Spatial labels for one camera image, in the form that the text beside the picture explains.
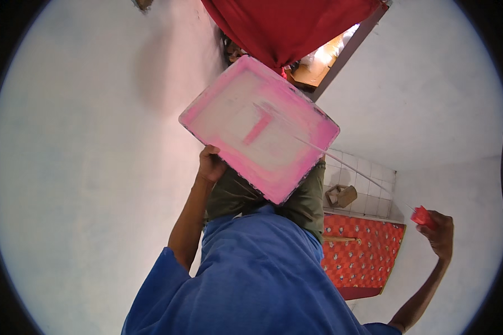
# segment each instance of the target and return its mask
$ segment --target red paint roller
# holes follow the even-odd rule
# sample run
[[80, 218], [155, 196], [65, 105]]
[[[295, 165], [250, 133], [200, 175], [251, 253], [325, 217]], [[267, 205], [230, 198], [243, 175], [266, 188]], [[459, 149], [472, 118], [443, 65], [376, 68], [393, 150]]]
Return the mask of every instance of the red paint roller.
[[427, 211], [423, 206], [416, 207], [410, 219], [416, 224], [422, 224], [423, 226], [429, 227], [433, 231], [438, 228], [436, 222], [430, 218], [429, 211]]

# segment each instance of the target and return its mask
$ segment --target paint tray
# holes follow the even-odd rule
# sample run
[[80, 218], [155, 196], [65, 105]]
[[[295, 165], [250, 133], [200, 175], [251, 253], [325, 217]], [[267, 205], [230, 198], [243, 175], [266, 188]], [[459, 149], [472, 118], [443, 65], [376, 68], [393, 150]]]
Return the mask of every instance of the paint tray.
[[181, 114], [179, 122], [259, 190], [282, 204], [301, 184], [339, 126], [264, 64], [240, 57]]

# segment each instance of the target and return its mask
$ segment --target red curtain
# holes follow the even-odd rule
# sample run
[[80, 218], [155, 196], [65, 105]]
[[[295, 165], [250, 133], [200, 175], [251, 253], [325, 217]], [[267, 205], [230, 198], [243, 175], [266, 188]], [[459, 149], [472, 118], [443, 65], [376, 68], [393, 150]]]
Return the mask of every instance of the red curtain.
[[202, 0], [239, 47], [285, 77], [294, 63], [368, 18], [379, 0]]

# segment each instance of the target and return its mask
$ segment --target tiled wall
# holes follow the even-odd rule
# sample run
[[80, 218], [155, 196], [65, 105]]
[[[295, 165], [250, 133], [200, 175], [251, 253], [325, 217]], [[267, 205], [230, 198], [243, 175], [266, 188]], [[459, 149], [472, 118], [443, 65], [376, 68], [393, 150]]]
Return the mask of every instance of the tiled wall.
[[[395, 185], [395, 171], [341, 151], [329, 149], [328, 152], [348, 165], [355, 167], [358, 171], [370, 176], [387, 190], [393, 191]], [[326, 156], [324, 191], [326, 192], [337, 184], [354, 186], [358, 192], [358, 198], [343, 209], [330, 209], [328, 208], [326, 197], [324, 197], [325, 210], [351, 216], [388, 218], [391, 196], [360, 174], [350, 170], [347, 166], [339, 163], [333, 158]]]

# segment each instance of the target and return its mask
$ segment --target man's right hand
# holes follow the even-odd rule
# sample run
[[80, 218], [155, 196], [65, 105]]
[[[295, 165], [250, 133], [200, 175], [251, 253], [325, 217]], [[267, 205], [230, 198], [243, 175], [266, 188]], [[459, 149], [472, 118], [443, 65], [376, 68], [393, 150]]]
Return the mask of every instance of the man's right hand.
[[436, 223], [437, 229], [431, 230], [427, 226], [418, 224], [417, 231], [429, 239], [432, 250], [442, 260], [449, 262], [453, 256], [453, 218], [436, 211], [429, 211], [430, 218]]

